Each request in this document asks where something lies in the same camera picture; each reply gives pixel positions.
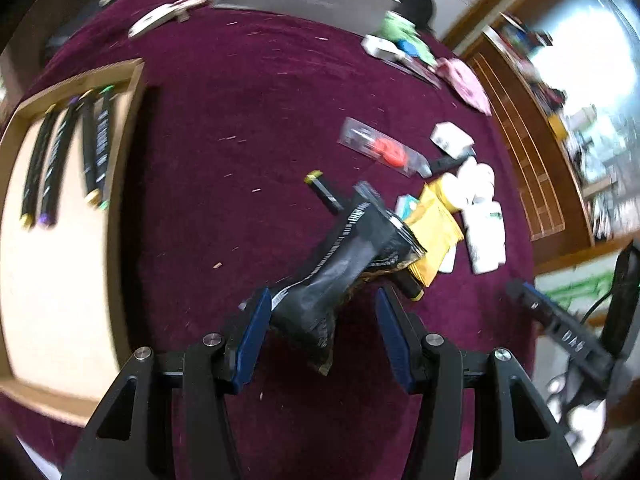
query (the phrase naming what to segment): wooden shelf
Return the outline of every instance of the wooden shelf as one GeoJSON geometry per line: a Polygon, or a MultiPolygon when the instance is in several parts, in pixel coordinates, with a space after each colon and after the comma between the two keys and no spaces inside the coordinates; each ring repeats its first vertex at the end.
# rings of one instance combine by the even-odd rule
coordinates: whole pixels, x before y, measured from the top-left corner
{"type": "Polygon", "coordinates": [[[564,146],[497,34],[487,30],[463,59],[482,83],[504,136],[536,265],[593,247],[590,217],[564,146]]]}
{"type": "Polygon", "coordinates": [[[640,231],[624,235],[618,238],[596,243],[593,247],[583,249],[571,254],[565,254],[548,262],[536,264],[536,275],[554,272],[555,270],[575,267],[584,262],[605,256],[606,254],[617,253],[624,249],[634,238],[640,239],[640,231]]]}

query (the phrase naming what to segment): maroon tablecloth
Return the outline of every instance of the maroon tablecloth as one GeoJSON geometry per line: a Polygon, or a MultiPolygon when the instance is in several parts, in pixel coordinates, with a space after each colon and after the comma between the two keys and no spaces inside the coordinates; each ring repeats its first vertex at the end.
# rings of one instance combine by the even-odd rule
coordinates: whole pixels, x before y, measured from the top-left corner
{"type": "MultiPolygon", "coordinates": [[[[532,278],[529,229],[494,120],[449,88],[437,90],[367,56],[357,36],[289,16],[202,8],[184,23],[127,39],[138,18],[172,1],[118,1],[69,40],[33,89],[111,62],[145,59],[148,88],[122,207],[132,348],[186,348],[219,329],[255,287],[304,258],[333,221],[303,183],[308,171],[324,171],[344,190],[366,179],[391,207],[399,194],[420,193],[420,178],[336,143],[351,116],[427,156],[438,156],[429,140],[436,123],[452,121],[475,139],[478,159],[495,170],[507,264],[474,276],[461,243],[454,272],[439,275],[407,307],[460,348],[506,346],[529,366],[529,319],[503,293],[510,278],[532,278]]],[[[427,41],[436,56],[452,56],[427,41]]],[[[328,377],[309,369],[277,335],[267,336],[252,384],[228,401],[247,478],[400,477],[420,399],[394,383],[373,290],[361,290],[343,308],[328,377]]],[[[7,399],[2,406],[27,443],[63,465],[77,428],[7,399]]],[[[471,442],[467,413],[461,452],[471,442]]],[[[174,446],[185,478],[180,430],[174,446]]]]}

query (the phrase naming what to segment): pink cloth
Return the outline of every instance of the pink cloth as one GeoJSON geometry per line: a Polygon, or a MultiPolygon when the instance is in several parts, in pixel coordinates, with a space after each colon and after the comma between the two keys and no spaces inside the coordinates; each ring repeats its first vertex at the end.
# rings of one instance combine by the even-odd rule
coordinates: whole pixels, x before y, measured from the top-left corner
{"type": "Polygon", "coordinates": [[[491,115],[489,98],[474,71],[464,61],[441,57],[438,60],[436,74],[449,83],[467,104],[480,110],[486,116],[491,115]]]}

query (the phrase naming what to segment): black pen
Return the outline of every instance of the black pen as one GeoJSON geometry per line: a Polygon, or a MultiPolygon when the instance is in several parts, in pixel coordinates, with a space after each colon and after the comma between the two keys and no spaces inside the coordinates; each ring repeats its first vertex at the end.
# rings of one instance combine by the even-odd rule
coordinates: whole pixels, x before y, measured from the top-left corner
{"type": "Polygon", "coordinates": [[[107,86],[102,92],[102,110],[98,115],[98,129],[95,149],[96,184],[100,192],[101,209],[105,209],[109,202],[104,200],[104,184],[109,164],[109,148],[111,145],[111,129],[113,117],[113,85],[107,86]]]}
{"type": "Polygon", "coordinates": [[[84,183],[86,193],[84,201],[97,206],[101,202],[98,189],[96,168],[96,137],[97,128],[94,116],[95,92],[89,90],[79,101],[78,111],[82,116],[82,168],[84,169],[84,183]]]}
{"type": "Polygon", "coordinates": [[[42,191],[42,206],[40,207],[40,224],[44,226],[55,225],[58,216],[58,200],[60,198],[60,186],[65,167],[66,154],[74,135],[76,126],[76,111],[78,110],[78,98],[69,101],[65,117],[58,127],[56,138],[53,141],[47,173],[44,177],[44,190],[42,191]]]}
{"type": "Polygon", "coordinates": [[[56,105],[53,104],[44,114],[44,119],[38,131],[38,137],[33,145],[31,152],[31,160],[27,171],[27,178],[24,181],[24,192],[22,194],[22,210],[20,212],[20,224],[24,229],[30,229],[33,226],[36,217],[36,205],[38,203],[38,188],[40,188],[40,176],[42,175],[42,167],[44,158],[47,154],[49,140],[53,133],[53,126],[58,116],[56,105]]]}

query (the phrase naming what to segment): metal screw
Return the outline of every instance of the metal screw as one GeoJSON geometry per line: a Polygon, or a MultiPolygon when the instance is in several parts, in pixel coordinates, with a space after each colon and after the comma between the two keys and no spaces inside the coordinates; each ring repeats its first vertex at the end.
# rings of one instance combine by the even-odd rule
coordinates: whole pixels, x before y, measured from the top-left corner
{"type": "Polygon", "coordinates": [[[424,341],[427,343],[427,345],[440,346],[442,343],[444,343],[444,338],[440,334],[427,334],[424,337],[424,341]]]}
{"type": "Polygon", "coordinates": [[[509,352],[505,348],[498,348],[494,352],[494,355],[495,358],[498,359],[498,361],[508,361],[509,359],[511,359],[511,352],[509,352]]]}
{"type": "Polygon", "coordinates": [[[207,334],[202,338],[202,342],[207,346],[218,346],[222,343],[222,336],[215,332],[207,334]]]}
{"type": "Polygon", "coordinates": [[[133,352],[133,355],[135,355],[138,361],[144,361],[151,355],[151,348],[149,348],[148,346],[141,346],[135,352],[133,352]]]}

